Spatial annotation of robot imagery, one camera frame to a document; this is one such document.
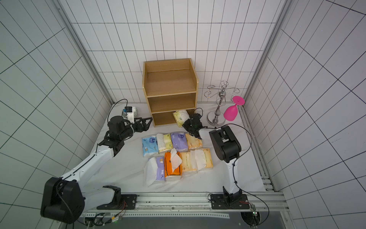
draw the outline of black cable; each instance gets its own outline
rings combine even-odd
[[[203,116],[203,109],[202,109],[202,108],[200,108],[200,107],[198,107],[198,108],[194,109],[193,113],[194,113],[197,109],[201,109],[201,110],[202,110],[202,115],[201,115],[201,116]]]
[[[108,120],[109,120],[109,115],[111,114],[111,111],[112,111],[112,109],[114,108],[114,106],[116,106],[116,104],[117,104],[117,103],[119,103],[119,102],[121,102],[122,100],[126,100],[126,106],[127,106],[127,104],[128,104],[128,100],[127,100],[127,99],[121,99],[120,101],[117,101],[115,104],[113,104],[113,106],[112,106],[111,110],[110,110],[110,111],[109,111],[109,113],[108,113],[107,122],[108,122]]]
[[[103,226],[103,223],[102,224],[99,224],[100,222],[102,222],[102,220],[104,219],[104,214],[105,213],[98,213],[98,214],[96,214],[95,216],[94,216],[94,218],[93,218],[93,225],[92,226]],[[103,215],[103,217],[102,218],[100,218],[100,219],[98,219],[98,222],[96,223],[95,222],[95,220],[96,220],[96,218],[98,217],[98,216],[100,216],[100,215]]]
[[[210,194],[212,194],[212,193],[209,193],[209,194],[207,195],[207,199],[211,202],[211,200],[208,198],[208,197],[210,196]]]
[[[64,202],[64,204],[67,206],[67,209],[70,211],[71,213],[71,216],[73,217],[74,214],[72,213],[70,207],[68,206],[68,204],[65,202],[65,200],[62,198],[62,196],[60,195],[60,187],[56,187],[56,192],[57,192],[57,195],[59,196],[59,198]]]
[[[243,129],[245,129],[244,127],[242,127],[242,126],[240,126],[240,125],[237,125],[237,124],[234,124],[234,123],[228,123],[227,125],[235,125],[235,126],[239,126],[239,127],[241,127],[241,128],[243,128]],[[250,132],[247,130],[247,129],[245,129],[245,131],[249,134],[249,136],[250,136],[250,146],[249,146],[249,148],[247,149],[247,151],[245,151],[242,155],[240,155],[237,159],[235,159],[235,161],[234,161],[234,163],[232,164],[233,165],[233,167],[232,167],[232,175],[233,175],[233,177],[234,177],[234,183],[235,183],[235,185],[240,189],[240,190],[242,190],[242,191],[244,191],[243,189],[241,189],[239,186],[238,186],[238,183],[237,183],[237,181],[236,181],[236,179],[235,179],[235,174],[234,174],[234,167],[235,167],[235,162],[241,157],[241,156],[243,156],[246,152],[248,152],[249,150],[250,150],[250,148],[251,148],[251,145],[252,145],[252,143],[253,143],[253,137],[252,137],[252,135],[250,134]],[[261,225],[262,223],[264,223],[266,220],[267,220],[267,218],[268,218],[268,216],[269,216],[269,207],[268,207],[268,205],[266,204],[266,202],[264,202],[261,198],[259,198],[259,197],[257,197],[257,196],[255,196],[255,195],[253,195],[253,194],[251,194],[251,193],[249,193],[249,192],[246,192],[246,191],[244,191],[245,193],[248,193],[248,194],[250,194],[250,195],[252,195],[252,196],[254,196],[254,197],[256,197],[256,198],[258,198],[260,201],[262,201],[265,205],[266,205],[266,207],[267,207],[267,209],[268,209],[268,215],[267,215],[267,217],[261,222],[261,223],[259,223],[259,224],[257,224],[256,226],[258,226],[258,225]]]

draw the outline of robotic arm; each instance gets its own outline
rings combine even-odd
[[[102,165],[118,154],[124,146],[124,140],[132,137],[134,132],[147,131],[151,121],[152,118],[135,118],[134,123],[131,123],[122,116],[111,118],[108,122],[109,131],[95,151],[60,178],[52,177],[46,182],[41,216],[71,224],[83,212],[96,206],[108,204],[110,207],[119,207],[124,200],[118,187],[104,186],[90,193],[83,193],[82,189]]]

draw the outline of tissue paper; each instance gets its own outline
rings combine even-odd
[[[197,163],[194,151],[182,152],[182,173],[183,175],[197,173]]]
[[[211,152],[209,148],[196,149],[194,152],[197,162],[197,170],[208,170],[213,168]]]

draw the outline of metal stand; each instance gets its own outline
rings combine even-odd
[[[221,81],[220,82],[220,87],[216,87],[214,85],[210,85],[208,86],[208,91],[206,91],[204,93],[206,98],[211,98],[214,95],[218,94],[219,98],[216,100],[216,104],[218,105],[215,111],[211,111],[207,114],[207,121],[212,125],[212,126],[220,126],[222,124],[224,124],[225,122],[225,118],[224,116],[221,116],[221,111],[220,111],[220,107],[226,104],[226,93],[231,94],[230,92],[227,91],[227,89],[234,89],[233,93],[239,93],[240,90],[238,88],[226,88],[229,85],[229,83],[227,81]],[[211,91],[210,89],[218,89],[219,91],[213,95],[210,96]]]

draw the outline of blue tissue pack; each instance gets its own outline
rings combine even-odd
[[[159,155],[156,135],[150,135],[142,138],[143,157],[152,158]]]

